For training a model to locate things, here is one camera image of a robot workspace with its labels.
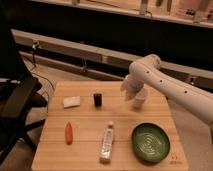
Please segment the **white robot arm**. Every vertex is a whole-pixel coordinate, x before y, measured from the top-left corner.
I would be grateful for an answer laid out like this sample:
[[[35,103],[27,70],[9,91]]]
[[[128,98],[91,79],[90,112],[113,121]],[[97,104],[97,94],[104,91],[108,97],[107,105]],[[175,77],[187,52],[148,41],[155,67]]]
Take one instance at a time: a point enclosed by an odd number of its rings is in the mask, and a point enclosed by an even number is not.
[[[155,54],[133,61],[121,84],[126,98],[139,95],[145,84],[155,88],[207,124],[213,144],[213,94],[162,73],[160,67],[161,59]]]

